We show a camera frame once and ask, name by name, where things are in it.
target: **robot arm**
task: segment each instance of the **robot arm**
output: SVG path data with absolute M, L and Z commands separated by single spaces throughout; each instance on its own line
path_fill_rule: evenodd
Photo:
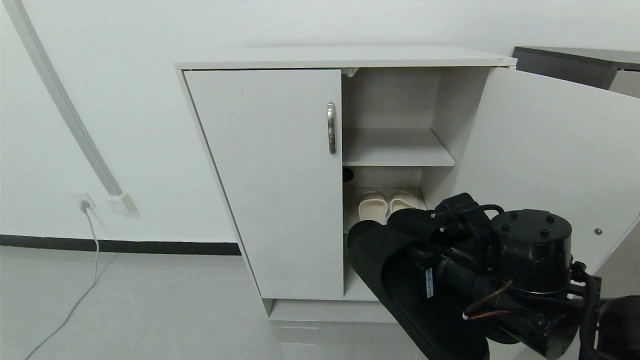
M 489 210 L 499 214 L 490 220 Z M 573 262 L 571 232 L 565 219 L 548 211 L 504 212 L 462 193 L 433 211 L 397 211 L 387 225 L 359 222 L 345 249 L 351 266 L 430 360 L 488 359 L 487 338 L 522 342 L 555 360 L 577 332 L 580 360 L 637 359 L 639 297 L 601 307 L 600 279 Z M 620 313 L 621 307 L 627 311 Z M 615 310 L 607 315 L 607 308 Z

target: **gray tile floor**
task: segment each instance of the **gray tile floor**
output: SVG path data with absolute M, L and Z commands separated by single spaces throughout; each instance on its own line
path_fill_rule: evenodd
M 23 360 L 93 279 L 93 254 L 0 247 L 0 359 Z M 398 325 L 274 323 L 240 257 L 100 255 L 32 360 L 424 360 Z

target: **shoe cabinet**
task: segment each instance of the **shoe cabinet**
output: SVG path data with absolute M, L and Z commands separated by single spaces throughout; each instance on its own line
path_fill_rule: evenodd
M 388 320 L 342 248 L 368 190 L 553 211 L 592 270 L 640 211 L 640 99 L 447 46 L 205 60 L 175 67 L 271 318 Z

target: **wall socket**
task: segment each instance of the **wall socket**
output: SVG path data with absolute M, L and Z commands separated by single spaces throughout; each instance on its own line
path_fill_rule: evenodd
M 91 197 L 89 196 L 88 193 L 70 192 L 69 195 L 71 195 L 71 198 L 74 200 L 78 208 L 80 208 L 80 203 L 82 201 L 86 201 L 90 205 L 89 208 L 92 210 L 95 210 L 95 203 L 93 202 L 93 200 L 91 200 Z
M 119 196 L 107 196 L 104 201 L 109 206 L 109 209 L 116 214 L 130 215 L 138 210 L 128 193 L 123 193 Z

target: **slipper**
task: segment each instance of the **slipper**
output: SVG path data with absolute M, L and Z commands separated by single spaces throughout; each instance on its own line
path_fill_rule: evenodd
M 387 223 L 387 201 L 377 192 L 365 192 L 358 198 L 358 215 L 360 221 L 373 220 L 385 225 Z
M 425 210 L 420 200 L 418 200 L 418 198 L 415 197 L 414 194 L 409 192 L 398 192 L 391 198 L 389 204 L 391 205 L 391 211 L 389 211 L 389 215 L 402 209 Z

